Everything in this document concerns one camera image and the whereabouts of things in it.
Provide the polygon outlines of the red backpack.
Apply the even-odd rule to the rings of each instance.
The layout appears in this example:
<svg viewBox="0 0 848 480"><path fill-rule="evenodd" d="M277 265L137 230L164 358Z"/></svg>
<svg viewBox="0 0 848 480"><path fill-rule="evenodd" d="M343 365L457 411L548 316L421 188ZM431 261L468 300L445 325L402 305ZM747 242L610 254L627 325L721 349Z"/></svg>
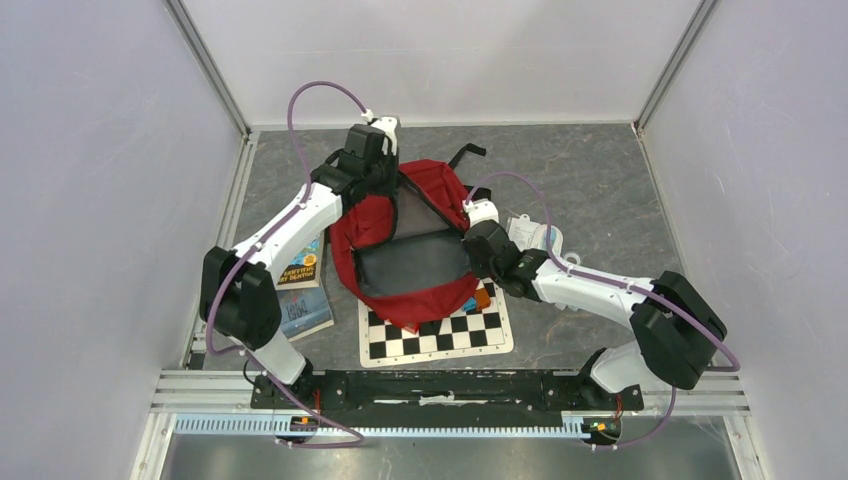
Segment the red backpack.
<svg viewBox="0 0 848 480"><path fill-rule="evenodd" d="M455 172L468 143L448 161L403 163L395 194L369 195L328 229L340 282L381 319L400 327L440 320L478 288L463 237L470 227L466 199L488 200Z"/></svg>

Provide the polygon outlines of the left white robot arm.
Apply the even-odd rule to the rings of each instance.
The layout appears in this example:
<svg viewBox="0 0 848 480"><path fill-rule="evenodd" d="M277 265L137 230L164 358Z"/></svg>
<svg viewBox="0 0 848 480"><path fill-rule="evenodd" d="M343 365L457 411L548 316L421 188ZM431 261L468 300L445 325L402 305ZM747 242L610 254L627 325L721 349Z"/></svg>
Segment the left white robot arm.
<svg viewBox="0 0 848 480"><path fill-rule="evenodd" d="M395 117L353 125L342 148L308 172L294 199L255 234L203 259L199 316L206 332L234 342L274 378L290 407L314 394L306 358L282 332L276 284L295 257L320 233L369 195L397 190L399 156Z"/></svg>

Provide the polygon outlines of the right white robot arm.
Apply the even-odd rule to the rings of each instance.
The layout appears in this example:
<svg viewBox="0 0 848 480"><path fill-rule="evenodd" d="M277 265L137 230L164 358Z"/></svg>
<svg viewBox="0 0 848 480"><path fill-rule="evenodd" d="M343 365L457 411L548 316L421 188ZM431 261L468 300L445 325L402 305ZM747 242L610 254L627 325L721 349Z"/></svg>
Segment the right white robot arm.
<svg viewBox="0 0 848 480"><path fill-rule="evenodd" d="M521 251L493 220L473 225L463 239L474 274L516 298L574 307L612 320L633 341L596 352L577 382L580 400L602 408L637 384L691 390L716 353L726 354L727 328L681 274L615 276L575 265L540 249Z"/></svg>

